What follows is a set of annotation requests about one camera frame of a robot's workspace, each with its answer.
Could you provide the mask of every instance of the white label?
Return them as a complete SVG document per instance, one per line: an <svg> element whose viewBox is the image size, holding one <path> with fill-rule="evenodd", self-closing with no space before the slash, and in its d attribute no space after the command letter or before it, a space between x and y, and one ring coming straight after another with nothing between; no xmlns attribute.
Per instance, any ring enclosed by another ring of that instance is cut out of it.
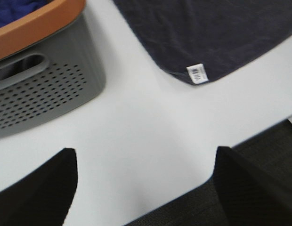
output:
<svg viewBox="0 0 292 226"><path fill-rule="evenodd" d="M187 70L192 82L194 82L195 84L201 84L206 81L209 81L206 71L204 70L203 64L187 67Z"/></svg>

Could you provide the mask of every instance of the blue fabric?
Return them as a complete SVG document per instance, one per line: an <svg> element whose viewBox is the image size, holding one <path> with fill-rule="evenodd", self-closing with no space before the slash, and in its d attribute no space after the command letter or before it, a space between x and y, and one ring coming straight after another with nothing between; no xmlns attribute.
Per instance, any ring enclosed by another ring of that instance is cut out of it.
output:
<svg viewBox="0 0 292 226"><path fill-rule="evenodd" d="M0 28L47 4L47 0L0 0Z"/></svg>

